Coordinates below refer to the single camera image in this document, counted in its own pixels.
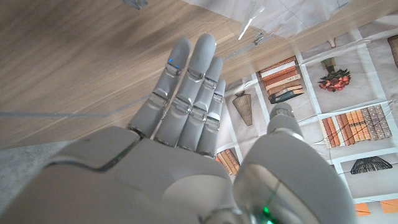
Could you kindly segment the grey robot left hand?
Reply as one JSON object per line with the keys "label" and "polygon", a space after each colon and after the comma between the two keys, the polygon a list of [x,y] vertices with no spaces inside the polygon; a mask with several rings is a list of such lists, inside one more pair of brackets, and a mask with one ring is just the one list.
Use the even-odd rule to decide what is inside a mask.
{"label": "grey robot left hand", "polygon": [[141,10],[144,6],[147,6],[147,0],[123,0],[123,2],[138,10]]}

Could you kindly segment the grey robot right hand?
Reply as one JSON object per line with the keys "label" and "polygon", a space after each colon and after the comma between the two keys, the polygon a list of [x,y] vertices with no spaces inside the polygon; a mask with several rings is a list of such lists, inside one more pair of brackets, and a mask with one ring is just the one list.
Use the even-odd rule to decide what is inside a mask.
{"label": "grey robot right hand", "polygon": [[279,103],[234,179],[216,158],[225,82],[216,40],[181,38],[125,128],[64,147],[2,223],[356,223],[336,171]]}

